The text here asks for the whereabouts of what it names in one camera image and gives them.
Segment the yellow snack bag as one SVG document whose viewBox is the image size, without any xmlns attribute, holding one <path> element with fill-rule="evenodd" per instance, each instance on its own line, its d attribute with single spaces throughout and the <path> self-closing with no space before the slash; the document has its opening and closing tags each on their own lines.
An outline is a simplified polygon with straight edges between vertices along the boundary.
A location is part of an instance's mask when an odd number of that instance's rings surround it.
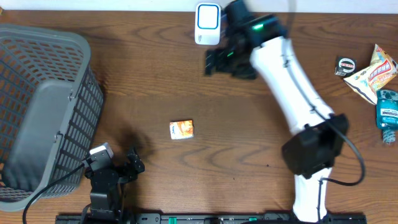
<svg viewBox="0 0 398 224">
<path fill-rule="evenodd" d="M 397 62 L 380 46 L 374 46 L 368 67 L 343 81 L 370 104 L 377 104 L 376 92 L 397 75 Z"/>
</svg>

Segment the small orange packet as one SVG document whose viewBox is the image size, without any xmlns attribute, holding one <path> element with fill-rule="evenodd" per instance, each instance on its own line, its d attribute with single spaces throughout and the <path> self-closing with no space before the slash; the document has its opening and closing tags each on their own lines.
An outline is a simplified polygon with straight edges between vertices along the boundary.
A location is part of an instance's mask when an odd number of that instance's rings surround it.
<svg viewBox="0 0 398 224">
<path fill-rule="evenodd" d="M 194 137 L 193 121 L 172 121 L 169 124 L 170 137 L 173 140 L 189 139 Z"/>
</svg>

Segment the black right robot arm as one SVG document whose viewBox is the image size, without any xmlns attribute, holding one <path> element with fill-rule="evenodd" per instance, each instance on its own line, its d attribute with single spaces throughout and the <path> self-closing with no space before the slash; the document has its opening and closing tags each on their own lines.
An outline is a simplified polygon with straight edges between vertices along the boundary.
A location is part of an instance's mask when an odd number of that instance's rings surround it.
<svg viewBox="0 0 398 224">
<path fill-rule="evenodd" d="M 328 215 L 325 184 L 341 154 L 346 116 L 335 114 L 314 89 L 277 16 L 257 17 L 244 1 L 232 1 L 224 9 L 201 3 L 196 17 L 200 29 L 226 27 L 226 45 L 213 44 L 206 53 L 206 75 L 261 77 L 271 90 L 292 135 L 282 146 L 282 157 L 294 174 L 293 213 L 301 222 L 323 221 Z"/>
</svg>

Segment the teal mouthwash bottle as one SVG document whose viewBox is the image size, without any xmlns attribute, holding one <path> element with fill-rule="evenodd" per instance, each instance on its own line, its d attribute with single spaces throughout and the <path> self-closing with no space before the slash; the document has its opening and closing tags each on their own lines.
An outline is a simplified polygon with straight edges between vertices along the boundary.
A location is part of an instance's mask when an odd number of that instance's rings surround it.
<svg viewBox="0 0 398 224">
<path fill-rule="evenodd" d="M 378 90 L 376 105 L 376 124 L 382 131 L 382 140 L 386 144 L 396 141 L 397 131 L 397 92 Z"/>
</svg>

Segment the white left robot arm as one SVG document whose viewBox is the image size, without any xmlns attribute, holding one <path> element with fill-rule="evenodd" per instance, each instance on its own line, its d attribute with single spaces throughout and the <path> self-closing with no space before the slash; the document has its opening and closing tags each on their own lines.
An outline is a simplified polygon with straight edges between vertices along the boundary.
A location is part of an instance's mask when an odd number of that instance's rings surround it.
<svg viewBox="0 0 398 224">
<path fill-rule="evenodd" d="M 83 209 L 81 223 L 134 223 L 134 215 L 124 208 L 126 184 L 145 171 L 145 165 L 131 146 L 127 162 L 116 166 L 108 143 L 89 151 L 83 160 L 85 177 L 90 180 L 91 203 Z"/>
</svg>

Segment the green round-label box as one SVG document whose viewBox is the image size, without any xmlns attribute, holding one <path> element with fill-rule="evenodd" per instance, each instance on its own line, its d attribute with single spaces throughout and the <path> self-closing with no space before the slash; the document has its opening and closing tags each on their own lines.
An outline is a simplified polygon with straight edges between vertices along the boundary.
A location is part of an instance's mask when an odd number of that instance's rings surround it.
<svg viewBox="0 0 398 224">
<path fill-rule="evenodd" d="M 346 77 L 356 70 L 357 61 L 353 58 L 337 56 L 335 62 L 335 75 Z"/>
</svg>

